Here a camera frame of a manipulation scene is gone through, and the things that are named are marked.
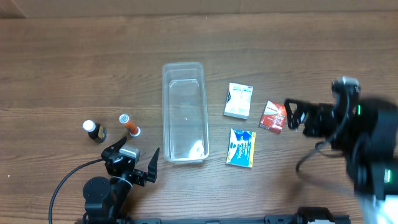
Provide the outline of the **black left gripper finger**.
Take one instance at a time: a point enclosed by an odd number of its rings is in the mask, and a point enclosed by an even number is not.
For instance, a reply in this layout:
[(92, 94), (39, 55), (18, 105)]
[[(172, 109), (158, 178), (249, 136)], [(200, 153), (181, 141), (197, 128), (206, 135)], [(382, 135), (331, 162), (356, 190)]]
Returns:
[(156, 182), (157, 179), (157, 171), (158, 171), (158, 160), (159, 160), (159, 152), (160, 148), (158, 147), (152, 156), (148, 164), (147, 178), (146, 180), (152, 183)]
[(125, 145), (127, 141), (127, 137), (121, 138), (118, 142), (112, 144), (111, 146), (107, 147), (101, 153), (101, 158), (106, 161), (109, 159), (110, 155), (114, 152), (119, 152), (119, 150)]

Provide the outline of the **red medicine box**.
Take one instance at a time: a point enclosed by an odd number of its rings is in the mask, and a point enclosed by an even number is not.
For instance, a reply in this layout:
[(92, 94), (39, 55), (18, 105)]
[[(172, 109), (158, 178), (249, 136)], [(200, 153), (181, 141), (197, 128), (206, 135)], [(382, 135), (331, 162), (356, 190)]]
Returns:
[(259, 127), (280, 134), (283, 130), (287, 112), (285, 106), (274, 101), (268, 101), (261, 116)]

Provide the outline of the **blue yellow VapoDrops box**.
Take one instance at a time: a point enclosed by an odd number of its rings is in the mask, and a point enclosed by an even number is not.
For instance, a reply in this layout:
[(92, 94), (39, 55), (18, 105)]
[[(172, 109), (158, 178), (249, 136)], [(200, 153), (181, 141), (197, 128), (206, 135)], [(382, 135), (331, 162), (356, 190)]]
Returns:
[(226, 165), (252, 168), (254, 162), (256, 133), (230, 129)]

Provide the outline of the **white medicine box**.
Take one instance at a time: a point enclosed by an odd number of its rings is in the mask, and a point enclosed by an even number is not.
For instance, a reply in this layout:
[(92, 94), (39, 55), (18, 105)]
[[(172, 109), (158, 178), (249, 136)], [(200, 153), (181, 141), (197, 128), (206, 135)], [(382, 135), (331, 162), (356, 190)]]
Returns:
[(224, 108), (224, 115), (234, 118), (248, 119), (253, 87), (238, 83), (230, 83)]

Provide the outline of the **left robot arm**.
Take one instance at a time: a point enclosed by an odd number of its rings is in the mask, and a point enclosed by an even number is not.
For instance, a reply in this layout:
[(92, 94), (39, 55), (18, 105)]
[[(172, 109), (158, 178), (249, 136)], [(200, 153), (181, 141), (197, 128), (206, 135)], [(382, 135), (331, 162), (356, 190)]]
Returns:
[(147, 171), (136, 169), (140, 150), (126, 145), (127, 138), (107, 147), (101, 153), (110, 178), (94, 177), (83, 187), (85, 211), (83, 223), (133, 223), (122, 213), (127, 196), (134, 185), (145, 186), (157, 179), (160, 149), (156, 149)]

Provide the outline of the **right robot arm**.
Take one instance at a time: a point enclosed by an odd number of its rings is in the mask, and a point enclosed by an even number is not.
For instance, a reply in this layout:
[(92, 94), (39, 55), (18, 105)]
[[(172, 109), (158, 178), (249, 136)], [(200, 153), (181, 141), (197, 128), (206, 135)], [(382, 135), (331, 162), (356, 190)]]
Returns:
[(330, 146), (330, 158), (344, 158), (364, 220), (397, 223), (397, 105), (380, 98), (360, 98), (358, 87), (335, 88), (336, 103), (286, 99), (288, 127), (304, 125), (303, 134), (321, 138), (298, 161), (296, 174), (304, 181), (337, 190), (338, 185), (316, 179), (301, 166)]

